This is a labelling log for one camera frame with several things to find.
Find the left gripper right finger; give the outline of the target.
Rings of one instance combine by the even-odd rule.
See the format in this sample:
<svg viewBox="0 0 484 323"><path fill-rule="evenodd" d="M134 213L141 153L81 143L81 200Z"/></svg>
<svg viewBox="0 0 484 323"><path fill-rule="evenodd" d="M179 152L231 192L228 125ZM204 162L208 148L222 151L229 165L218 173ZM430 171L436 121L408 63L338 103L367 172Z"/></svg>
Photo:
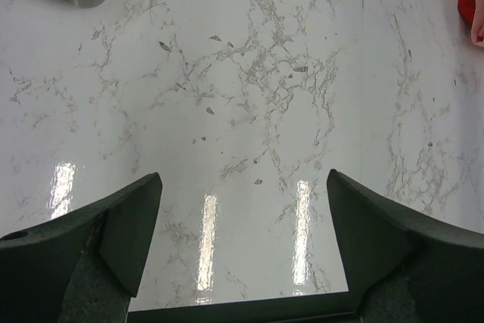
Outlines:
<svg viewBox="0 0 484 323"><path fill-rule="evenodd" d="M364 322L481 322L483 235L439 221L331 170L341 260Z"/></svg>

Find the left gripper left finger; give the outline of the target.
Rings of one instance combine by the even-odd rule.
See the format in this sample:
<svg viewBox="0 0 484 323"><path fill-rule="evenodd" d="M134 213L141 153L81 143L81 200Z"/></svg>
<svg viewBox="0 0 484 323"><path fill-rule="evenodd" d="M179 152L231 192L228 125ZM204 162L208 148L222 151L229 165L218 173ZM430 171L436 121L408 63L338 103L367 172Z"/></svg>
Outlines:
<svg viewBox="0 0 484 323"><path fill-rule="evenodd" d="M1 239L3 322L125 322L147 262L163 185L148 174Z"/></svg>

